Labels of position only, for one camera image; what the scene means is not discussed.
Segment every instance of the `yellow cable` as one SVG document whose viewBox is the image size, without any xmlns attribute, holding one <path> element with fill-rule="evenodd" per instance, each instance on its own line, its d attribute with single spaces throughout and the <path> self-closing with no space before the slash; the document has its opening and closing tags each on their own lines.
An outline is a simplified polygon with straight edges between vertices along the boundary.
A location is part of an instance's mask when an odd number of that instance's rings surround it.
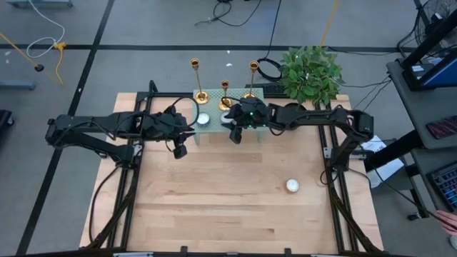
<svg viewBox="0 0 457 257">
<path fill-rule="evenodd" d="M 8 42 L 8 44 L 10 44 L 11 46 L 13 46 L 27 61 L 29 61 L 30 63 L 32 63 L 35 67 L 38 67 L 39 65 L 37 63 L 35 63 L 34 61 L 32 61 L 32 59 L 30 59 L 26 54 L 23 53 L 23 51 L 21 51 L 21 49 L 19 49 L 19 47 L 17 47 L 13 42 L 11 42 L 5 35 L 3 35 L 3 33 L 0 33 L 0 37 L 5 39 L 6 42 Z M 48 72 L 46 72 L 45 70 L 43 70 L 44 73 L 46 74 L 46 76 L 51 79 L 52 81 L 54 82 L 57 82 L 59 83 L 55 78 L 53 78 L 51 76 L 51 74 L 49 74 Z"/>
<path fill-rule="evenodd" d="M 5 39 L 6 42 L 8 42 L 8 44 L 10 44 L 11 46 L 13 46 L 25 59 L 27 59 L 28 61 L 30 61 L 35 67 L 38 67 L 38 64 L 36 64 L 34 61 L 32 61 L 26 54 L 24 54 L 21 49 L 19 49 L 15 44 L 13 44 L 13 42 L 11 42 L 5 35 L 3 35 L 3 33 L 0 33 L 0 36 Z"/>
<path fill-rule="evenodd" d="M 54 46 L 56 49 L 58 49 L 60 51 L 60 59 L 59 59 L 59 62 L 57 63 L 57 65 L 56 65 L 56 75 L 57 75 L 57 78 L 59 78 L 59 83 L 61 85 L 64 85 L 64 82 L 62 81 L 62 78 L 60 77 L 59 67 L 60 67 L 60 64 L 62 62 L 62 59 L 64 58 L 64 47 L 65 46 L 66 46 L 65 42 L 58 43 L 58 44 L 56 44 Z"/>
<path fill-rule="evenodd" d="M 330 28 L 331 23 L 333 22 L 333 18 L 335 16 L 336 10 L 338 8 L 339 0 L 335 0 L 335 4 L 333 5 L 333 11 L 331 12 L 330 19 L 328 20 L 327 27 L 325 32 L 323 33 L 322 41 L 321 41 L 321 46 L 323 46 L 323 43 L 326 41 L 326 37 L 328 34 L 328 29 Z"/>
</svg>

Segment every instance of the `person's hand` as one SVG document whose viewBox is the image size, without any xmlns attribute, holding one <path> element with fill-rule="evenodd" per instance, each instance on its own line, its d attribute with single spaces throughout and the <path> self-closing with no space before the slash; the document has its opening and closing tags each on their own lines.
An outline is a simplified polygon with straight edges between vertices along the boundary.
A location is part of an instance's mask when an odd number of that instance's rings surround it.
<svg viewBox="0 0 457 257">
<path fill-rule="evenodd" d="M 440 217 L 442 220 L 454 225 L 457 227 L 457 215 L 454 215 L 452 213 L 447 213 L 445 211 L 438 211 L 438 217 Z M 450 226 L 444 224 L 441 222 L 441 225 L 444 228 L 444 231 L 448 233 L 451 236 L 457 236 L 457 231 Z"/>
</svg>

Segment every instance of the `cable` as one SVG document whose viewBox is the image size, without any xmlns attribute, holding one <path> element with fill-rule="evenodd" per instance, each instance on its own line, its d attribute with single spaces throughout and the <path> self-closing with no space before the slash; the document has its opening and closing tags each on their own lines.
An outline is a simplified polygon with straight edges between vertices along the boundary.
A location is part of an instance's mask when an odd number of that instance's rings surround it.
<svg viewBox="0 0 457 257">
<path fill-rule="evenodd" d="M 321 175 L 319 176 L 319 180 L 321 181 L 321 183 L 325 186 L 328 185 L 328 183 L 324 183 L 323 180 L 322 180 L 322 175 L 325 173 L 326 171 L 322 171 Z M 339 175 L 339 171 L 336 172 L 336 176 L 332 179 L 332 182 L 335 182 L 335 180 L 338 178 L 338 175 Z"/>
<path fill-rule="evenodd" d="M 279 14 L 279 8 L 281 8 L 281 3 L 282 3 L 282 0 L 279 0 L 278 8 L 276 10 L 276 15 L 274 16 L 273 30 L 271 31 L 271 36 L 270 36 L 270 44 L 268 45 L 268 51 L 266 52 L 264 59 L 266 59 L 266 57 L 268 57 L 268 55 L 270 54 L 271 43 L 273 42 L 274 30 L 276 28 L 276 21 L 278 21 L 278 14 Z"/>
<path fill-rule="evenodd" d="M 273 23 L 273 30 L 271 31 L 271 36 L 270 36 L 270 44 L 268 44 L 268 51 L 266 52 L 266 55 L 265 57 L 263 58 L 260 58 L 257 60 L 258 63 L 261 63 L 262 61 L 266 61 L 270 64 L 272 64 L 273 66 L 275 66 L 275 68 L 279 69 L 281 67 L 281 65 L 276 62 L 276 61 L 273 61 L 271 59 L 268 59 L 268 55 L 270 54 L 270 50 L 271 50 L 271 44 L 273 42 L 273 35 L 274 35 L 274 30 L 276 28 L 276 22 L 278 21 L 278 14 L 279 14 L 279 9 L 281 8 L 281 3 L 282 3 L 282 0 L 279 0 L 279 3 L 278 3 L 278 8 L 276 10 L 276 15 L 274 17 L 274 23 Z M 260 65 L 259 67 L 257 68 L 257 72 L 262 76 L 264 77 L 265 79 L 267 79 L 268 81 L 271 81 L 271 82 L 277 82 L 279 80 L 281 80 L 282 78 L 282 73 L 280 72 L 279 73 L 279 76 L 277 77 L 273 77 L 273 76 L 269 76 L 269 75 L 266 75 L 261 69 L 260 69 Z"/>
<path fill-rule="evenodd" d="M 419 24 L 419 19 L 421 18 L 421 11 L 423 11 L 423 8 L 425 7 L 426 4 L 428 4 L 430 0 L 428 0 L 426 3 L 424 3 L 423 5 L 421 5 L 419 8 L 416 8 L 417 9 L 417 14 L 416 14 L 416 19 L 414 21 L 414 26 L 413 26 L 413 29 L 411 29 L 411 31 L 405 36 L 403 37 L 398 43 L 397 43 L 397 48 L 398 50 L 400 50 L 400 53 L 403 57 L 406 57 L 405 53 L 403 52 L 403 50 L 401 49 L 403 46 L 405 46 L 407 43 L 411 42 L 411 41 L 408 41 L 406 42 L 404 45 L 400 46 L 400 44 L 403 43 L 403 41 L 405 41 L 408 37 L 410 37 L 414 31 L 416 30 L 416 27 L 418 26 Z"/>
<path fill-rule="evenodd" d="M 26 50 L 26 53 L 27 53 L 27 56 L 32 58 L 32 59 L 35 59 L 35 58 L 39 58 L 39 57 L 42 57 L 43 55 L 47 54 L 55 45 L 57 45 L 58 43 L 60 43 L 60 41 L 63 39 L 64 35 L 65 35 L 65 28 L 61 25 L 61 24 L 58 24 L 57 22 L 55 21 L 52 21 L 50 18 L 44 16 L 40 11 L 38 11 L 38 9 L 35 7 L 34 3 L 32 3 L 31 0 L 28 0 L 29 3 L 31 4 L 31 6 L 34 8 L 34 10 L 37 12 L 37 14 L 39 14 L 39 16 L 43 17 L 44 19 L 46 19 L 47 21 L 51 22 L 52 24 L 54 25 L 57 25 L 59 27 L 62 28 L 62 35 L 60 36 L 59 40 L 56 40 L 55 38 L 52 38 L 50 36 L 47 36 L 47 37 L 44 37 L 44 38 L 40 38 L 40 39 L 37 39 L 35 40 L 34 42 L 32 42 L 31 44 L 29 44 L 29 46 L 27 46 L 27 50 Z M 34 45 L 34 44 L 37 44 L 38 42 L 40 41 L 43 41 L 43 40 L 46 40 L 46 39 L 51 39 L 53 41 L 53 44 L 47 49 L 45 50 L 43 53 L 37 55 L 37 56 L 32 56 L 29 52 L 30 52 L 30 48 Z"/>
<path fill-rule="evenodd" d="M 341 83 L 337 82 L 336 80 L 333 80 L 333 81 L 335 81 L 338 85 L 340 85 L 340 86 L 342 86 L 342 87 L 363 89 L 363 88 L 367 88 L 367 87 L 370 87 L 370 86 L 377 86 L 377 85 L 384 84 L 386 79 L 384 79 L 382 82 L 373 83 L 373 84 L 368 84 L 368 85 L 365 85 L 365 86 L 344 85 L 344 84 L 341 84 Z"/>
<path fill-rule="evenodd" d="M 222 16 L 217 17 L 217 15 L 216 15 L 216 7 L 217 7 L 219 4 L 225 3 L 225 4 L 229 4 L 229 6 L 230 6 L 230 9 L 229 9 L 224 15 L 226 15 L 226 14 L 231 10 L 231 3 L 230 3 L 229 1 L 217 3 L 217 5 L 216 5 L 216 6 L 214 7 L 214 9 L 213 9 L 213 16 L 216 17 L 216 19 L 217 19 L 218 21 L 222 22 L 222 23 L 225 24 L 225 25 L 229 25 L 229 26 L 243 26 L 244 24 L 246 24 L 246 23 L 249 21 L 249 19 L 251 19 L 251 17 L 252 17 L 252 16 L 254 15 L 254 13 L 257 11 L 258 6 L 260 6 L 260 3 L 261 3 L 261 2 L 262 2 L 262 0 L 258 0 L 258 3 L 257 3 L 256 8 L 252 11 L 251 15 L 249 15 L 249 17 L 247 18 L 247 20 L 245 20 L 242 24 L 230 24 L 230 23 L 228 23 L 228 22 L 226 22 L 226 21 L 221 20 L 221 17 L 222 17 Z"/>
<path fill-rule="evenodd" d="M 340 2 L 339 0 L 335 0 L 335 4 L 333 5 L 333 10 L 331 11 L 330 19 L 328 20 L 326 30 L 323 33 L 323 37 L 321 40 L 321 46 L 323 46 L 323 43 L 326 41 L 328 30 L 330 29 L 330 25 L 333 23 L 333 18 L 335 17 L 335 13 L 338 8 L 339 2 Z"/>
<path fill-rule="evenodd" d="M 388 76 L 381 82 L 381 84 L 385 83 L 387 78 L 388 78 Z M 366 96 L 365 96 L 362 100 L 360 100 L 360 101 L 353 107 L 353 109 L 357 108 L 357 106 L 359 106 L 365 99 L 367 99 L 368 96 L 369 96 L 373 91 L 375 91 L 377 88 L 378 88 L 378 86 L 375 86 L 374 89 L 371 89 L 371 91 L 369 91 L 369 93 L 366 94 Z"/>
<path fill-rule="evenodd" d="M 208 21 L 199 21 L 199 22 L 195 23 L 194 26 L 198 26 L 198 25 L 203 24 L 203 23 L 210 24 L 211 22 L 217 21 L 219 18 L 224 17 L 225 15 L 227 15 L 227 14 L 230 12 L 230 10 L 231 10 L 231 4 L 230 4 L 227 0 L 224 0 L 224 1 L 220 0 L 219 3 L 217 3 L 217 4 L 215 5 L 215 7 L 214 7 L 214 9 L 213 9 L 213 14 L 214 14 L 214 11 L 216 10 L 217 6 L 218 6 L 220 3 L 229 4 L 230 7 L 228 8 L 228 11 L 224 12 L 225 6 L 223 5 L 222 7 L 223 7 L 224 9 L 223 9 L 223 11 L 222 11 L 222 12 L 223 12 L 222 14 L 220 14 L 220 15 L 218 15 L 218 16 L 214 16 L 212 19 L 209 19 Z"/>
<path fill-rule="evenodd" d="M 362 145 L 359 145 L 362 149 L 363 152 L 365 152 L 366 154 L 366 150 L 362 147 Z M 383 178 L 381 177 L 381 175 L 379 174 L 378 172 L 378 169 L 376 167 L 373 167 L 374 168 L 374 171 L 376 172 L 376 175 L 378 175 L 379 179 L 385 183 L 386 186 L 388 186 L 390 189 L 392 189 L 393 191 L 395 191 L 397 194 L 399 194 L 400 196 L 402 196 L 404 199 L 406 199 L 408 202 L 412 203 L 417 209 L 423 211 L 423 212 L 426 212 L 428 213 L 431 217 L 433 217 L 434 219 L 436 219 L 437 221 L 440 221 L 441 223 L 444 223 L 446 224 L 447 226 L 450 226 L 452 229 L 456 230 L 457 231 L 457 227 L 450 224 L 449 222 L 447 221 L 444 221 L 442 218 L 439 218 L 437 215 L 433 214 L 431 211 L 427 210 L 426 208 L 422 208 L 421 206 L 419 206 L 417 203 L 415 203 L 414 201 L 412 201 L 409 197 L 405 196 L 403 193 L 401 193 L 399 190 L 395 189 L 393 186 L 391 186 L 389 183 L 387 183 L 386 181 L 383 180 Z"/>
<path fill-rule="evenodd" d="M 365 111 L 370 106 L 370 104 L 373 103 L 374 99 L 376 99 L 376 97 L 379 95 L 379 93 L 391 82 L 392 81 L 387 82 L 381 89 L 379 89 L 378 93 L 376 93 L 376 95 L 374 95 L 373 99 L 371 99 L 371 101 L 365 106 L 365 108 L 362 111 Z"/>
<path fill-rule="evenodd" d="M 100 185 L 95 190 L 94 197 L 92 198 L 91 213 L 89 214 L 89 240 L 91 243 L 94 242 L 94 238 L 92 237 L 92 226 L 93 226 L 93 222 L 94 222 L 95 200 L 97 199 L 97 196 L 99 194 L 101 187 L 108 181 L 109 178 L 111 178 L 116 173 L 116 171 L 118 169 L 119 169 L 119 166 L 116 166 L 114 168 L 114 170 L 112 172 L 110 172 L 108 174 L 108 176 L 106 176 L 106 178 L 100 183 Z"/>
<path fill-rule="evenodd" d="M 395 54 L 396 52 L 391 52 L 391 53 L 384 53 L 384 54 L 366 54 L 366 53 L 358 53 L 358 52 L 352 52 L 352 51 L 343 51 L 343 50 L 338 50 L 338 49 L 335 49 L 334 47 L 331 47 L 331 46 L 327 46 L 329 49 L 333 50 L 333 51 L 337 51 L 337 52 L 341 52 L 341 53 L 346 53 L 346 54 L 357 54 L 357 55 L 362 55 L 362 56 L 385 56 L 387 54 Z"/>
<path fill-rule="evenodd" d="M 170 123 L 165 122 L 165 121 L 161 121 L 161 123 L 166 124 L 166 125 L 169 125 L 169 126 L 173 126 L 173 127 L 175 127 L 175 128 L 187 129 L 187 128 L 189 128 L 190 126 L 194 125 L 194 124 L 197 122 L 197 120 L 199 119 L 199 116 L 200 116 L 200 107 L 199 107 L 199 103 L 197 103 L 197 101 L 196 101 L 193 97 L 190 97 L 190 96 L 182 96 L 182 97 L 178 98 L 176 101 L 174 101 L 174 102 L 170 105 L 170 107 L 174 106 L 175 104 L 177 104 L 177 103 L 178 103 L 180 100 L 182 100 L 182 99 L 191 99 L 191 100 L 196 104 L 196 107 L 197 107 L 197 112 L 196 112 L 196 113 L 197 113 L 197 115 L 196 115 L 194 121 L 192 121 L 192 123 L 190 123 L 190 124 L 188 124 L 188 125 L 186 125 L 186 126 L 181 126 L 181 125 L 176 125 L 176 124 L 170 124 Z"/>
<path fill-rule="evenodd" d="M 134 113 L 128 115 L 127 117 L 123 118 L 119 123 L 117 123 L 116 128 L 114 128 L 114 132 L 113 132 L 114 140 L 116 140 L 117 131 L 118 131 L 119 127 L 121 126 L 121 124 L 122 124 L 123 122 L 125 122 L 128 118 L 130 118 L 130 117 L 132 117 L 132 116 L 139 115 L 139 114 L 143 114 L 143 111 L 134 112 Z"/>
<path fill-rule="evenodd" d="M 362 176 L 362 177 L 365 177 L 365 178 L 368 180 L 368 183 L 370 184 L 370 188 L 371 188 L 371 181 L 370 181 L 370 178 L 369 178 L 366 174 L 364 174 L 364 173 L 362 173 L 362 172 L 360 172 L 360 171 L 356 171 L 356 170 L 354 170 L 354 169 L 352 169 L 352 168 L 348 168 L 348 171 L 352 171 L 352 172 L 357 173 L 358 175 L 360 175 L 360 176 Z"/>
<path fill-rule="evenodd" d="M 64 132 L 62 132 L 62 134 L 60 135 L 60 137 L 58 137 L 57 140 L 54 142 L 53 146 L 57 148 L 57 143 L 60 142 L 60 141 L 62 140 L 62 138 L 63 138 L 65 135 L 67 135 L 68 132 L 70 132 L 70 130 L 72 130 L 72 129 L 74 129 L 74 128 L 77 128 L 77 127 L 79 127 L 79 126 L 82 126 L 82 125 L 84 125 L 84 124 L 87 124 L 87 123 L 89 123 L 89 124 L 91 124 L 91 125 L 93 124 L 93 125 L 97 126 L 97 127 L 98 127 L 106 136 L 108 136 L 110 139 L 116 140 L 116 138 L 115 138 L 114 136 L 112 136 L 106 128 L 102 127 L 100 124 L 96 123 L 96 122 L 93 121 L 93 120 L 88 120 L 88 121 L 83 121 L 83 122 L 81 122 L 81 123 L 78 123 L 78 124 L 75 124 L 75 125 L 73 125 L 73 126 L 70 126 L 70 127 L 66 128 L 66 129 L 64 130 Z"/>
<path fill-rule="evenodd" d="M 166 148 L 167 148 L 171 153 L 173 153 L 173 151 L 170 149 L 170 147 L 169 147 L 167 141 L 168 141 L 168 139 L 165 138 L 165 146 L 166 146 Z"/>
<path fill-rule="evenodd" d="M 251 17 L 257 11 L 258 6 L 260 6 L 261 2 L 262 2 L 262 0 L 258 0 L 256 8 L 252 11 L 251 15 L 249 15 L 247 20 L 245 20 L 243 23 L 241 23 L 241 24 L 230 24 L 229 22 L 223 21 L 221 18 L 224 17 L 225 15 L 227 15 L 231 11 L 231 7 L 232 7 L 231 3 L 228 0 L 218 0 L 218 3 L 213 8 L 213 18 L 209 19 L 208 21 L 199 21 L 199 22 L 195 23 L 194 26 L 198 26 L 198 25 L 203 24 L 203 23 L 210 24 L 213 21 L 220 21 L 223 24 L 228 25 L 228 26 L 243 26 L 244 24 L 246 24 L 249 21 L 249 19 L 251 19 Z M 224 10 L 223 10 L 222 14 L 216 15 L 216 9 L 219 6 L 219 4 L 228 4 L 228 6 L 229 6 L 228 11 L 224 12 Z"/>
<path fill-rule="evenodd" d="M 62 59 L 64 59 L 64 47 L 66 47 L 66 44 L 65 44 L 65 42 L 61 42 L 61 43 L 56 44 L 54 47 L 56 49 L 58 49 L 60 52 L 59 62 L 56 65 L 56 75 L 57 75 L 57 78 L 59 79 L 60 84 L 64 85 L 64 82 L 62 81 L 62 78 L 60 77 L 60 74 L 59 74 L 59 67 L 62 62 Z"/>
<path fill-rule="evenodd" d="M 446 48 L 444 48 L 444 49 L 441 49 L 440 51 L 434 52 L 433 54 L 429 54 L 428 56 L 429 56 L 429 57 L 435 57 L 436 54 L 439 54 L 439 53 L 441 53 L 441 52 L 447 51 L 447 50 L 449 50 L 449 49 L 454 49 L 456 46 L 457 46 L 457 44 L 454 44 L 454 45 L 452 45 L 452 46 L 448 46 L 448 47 L 446 47 Z"/>
</svg>

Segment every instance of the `white cable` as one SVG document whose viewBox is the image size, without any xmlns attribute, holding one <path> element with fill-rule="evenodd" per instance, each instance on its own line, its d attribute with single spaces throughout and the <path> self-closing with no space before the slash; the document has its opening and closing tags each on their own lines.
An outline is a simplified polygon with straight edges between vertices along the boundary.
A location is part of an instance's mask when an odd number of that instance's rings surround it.
<svg viewBox="0 0 457 257">
<path fill-rule="evenodd" d="M 27 56 L 30 57 L 30 58 L 35 59 L 35 58 L 39 58 L 39 57 L 42 57 L 43 55 L 47 54 L 55 45 L 57 45 L 57 44 L 63 39 L 63 37 L 64 37 L 64 35 L 65 35 L 65 28 L 64 28 L 61 24 L 58 24 L 57 22 L 52 21 L 50 18 L 44 16 L 40 11 L 38 11 L 38 9 L 34 6 L 34 4 L 31 2 L 31 0 L 29 0 L 29 3 L 31 4 L 31 6 L 34 8 L 34 10 L 35 10 L 41 17 L 45 18 L 46 20 L 48 20 L 48 21 L 51 22 L 52 24 L 55 24 L 55 25 L 57 25 L 57 26 L 59 26 L 59 27 L 62 28 L 62 36 L 60 37 L 59 40 L 56 40 L 55 38 L 52 38 L 52 37 L 50 37 L 50 36 L 47 36 L 47 37 L 44 37 L 44 38 L 40 38 L 40 39 L 38 39 L 38 40 L 32 42 L 31 44 L 29 44 L 29 46 L 27 46 L 27 50 L 26 50 Z M 41 54 L 39 54 L 39 55 L 37 55 L 37 56 L 32 56 L 32 55 L 29 53 L 30 48 L 31 48 L 34 44 L 36 44 L 36 43 L 38 43 L 38 42 L 40 42 L 40 41 L 42 41 L 42 40 L 46 40 L 46 39 L 51 39 L 51 40 L 54 42 L 54 43 L 52 44 L 52 46 L 49 47 L 49 49 L 46 50 L 46 51 L 44 51 L 43 53 L 41 53 Z"/>
</svg>

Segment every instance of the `white paper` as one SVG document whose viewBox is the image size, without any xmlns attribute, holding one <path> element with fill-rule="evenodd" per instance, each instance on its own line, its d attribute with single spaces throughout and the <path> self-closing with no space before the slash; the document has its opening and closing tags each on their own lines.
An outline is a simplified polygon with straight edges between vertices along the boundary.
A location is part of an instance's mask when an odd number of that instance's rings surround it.
<svg viewBox="0 0 457 257">
<path fill-rule="evenodd" d="M 377 135 L 375 135 L 369 142 L 363 143 L 362 147 L 365 150 L 377 152 L 385 148 L 386 144 L 382 142 L 382 140 Z M 381 178 L 386 180 L 390 176 L 394 175 L 395 172 L 397 172 L 397 170 L 399 170 L 401 167 L 403 167 L 403 162 L 401 162 L 399 159 L 395 159 L 386 165 L 377 168 L 376 170 L 378 171 Z M 375 188 L 381 184 L 382 181 L 374 170 L 369 171 L 366 175 L 370 179 L 371 188 Z"/>
</svg>

